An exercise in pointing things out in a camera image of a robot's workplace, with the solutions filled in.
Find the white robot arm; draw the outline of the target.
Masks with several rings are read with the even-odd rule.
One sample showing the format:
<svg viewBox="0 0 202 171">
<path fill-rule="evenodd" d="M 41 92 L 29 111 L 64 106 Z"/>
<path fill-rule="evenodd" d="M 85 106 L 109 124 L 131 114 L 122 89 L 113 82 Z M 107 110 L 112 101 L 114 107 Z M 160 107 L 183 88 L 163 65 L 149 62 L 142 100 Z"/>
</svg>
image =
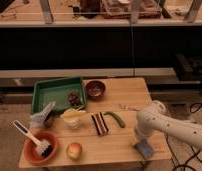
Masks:
<svg viewBox="0 0 202 171">
<path fill-rule="evenodd" d="M 202 125 L 174 119 L 165 113 L 165 105 L 158 100 L 140 109 L 136 115 L 135 136 L 139 140 L 147 139 L 158 130 L 202 150 Z"/>
</svg>

